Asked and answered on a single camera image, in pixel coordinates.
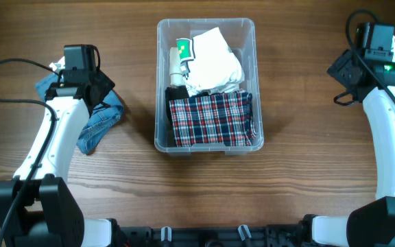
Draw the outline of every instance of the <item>red plaid fabric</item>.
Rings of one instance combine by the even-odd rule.
[[[223,93],[169,102],[178,147],[195,143],[249,146],[255,138],[252,94]]]

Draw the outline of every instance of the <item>wooden table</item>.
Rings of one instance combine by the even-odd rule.
[[[91,155],[74,152],[68,183],[85,217],[122,226],[260,226],[296,223],[307,213],[347,215],[374,200],[370,126],[361,104],[333,103],[344,88],[326,70],[348,47],[350,12],[370,8],[395,24],[395,1],[31,2],[0,5],[0,60],[49,64],[64,45],[97,45],[126,104],[123,121]],[[215,17],[255,22],[265,145],[240,157],[172,158],[154,147],[156,25]],[[38,99],[34,83],[45,75],[7,64],[0,97]],[[23,162],[43,112],[0,104],[0,180]]]

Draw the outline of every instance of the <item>denim jeans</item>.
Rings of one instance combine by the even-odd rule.
[[[35,87],[42,101],[45,100],[45,91],[49,88],[49,85],[52,82],[57,82],[57,79],[58,77],[55,74],[50,74],[36,83]],[[94,110],[77,140],[77,146],[83,154],[88,154],[97,146],[101,138],[120,120],[124,112],[123,105],[113,91],[109,92],[103,102],[111,107]]]

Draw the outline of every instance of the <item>plastic storage box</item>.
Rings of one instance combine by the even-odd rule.
[[[193,38],[219,27],[232,52],[239,59],[245,72],[241,89],[252,93],[253,121],[256,138],[251,146],[227,147],[223,143],[195,144],[191,147],[176,147],[173,128],[165,110],[165,89],[170,85],[169,52],[176,46],[177,38]],[[156,65],[156,122],[155,146],[161,152],[172,155],[192,152],[225,152],[245,154],[259,150],[264,143],[261,121],[259,75],[255,45],[254,22],[247,18],[235,19],[165,19],[158,24],[158,60]]]

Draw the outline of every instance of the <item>white plastic casing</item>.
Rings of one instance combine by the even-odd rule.
[[[75,144],[83,127],[89,120],[88,109],[83,99],[73,99],[72,97],[55,97],[53,100],[47,101],[47,104],[54,109],[58,120],[56,121],[53,136],[40,162],[41,166],[36,170],[32,179],[41,179],[46,174],[53,174],[55,177],[61,177],[67,182],[69,165],[73,158]],[[50,112],[46,109],[44,120],[33,146],[22,166],[14,173],[14,177],[20,176],[21,180],[27,178],[31,166],[47,136],[51,125],[50,116]]]
[[[395,86],[388,89],[395,96]],[[363,100],[370,122],[377,164],[376,199],[395,196],[395,105],[384,90],[378,88]]]
[[[85,220],[81,247],[107,247],[111,243],[112,224],[109,220]]]
[[[348,216],[317,216],[312,221],[312,239],[319,244],[348,246]]]

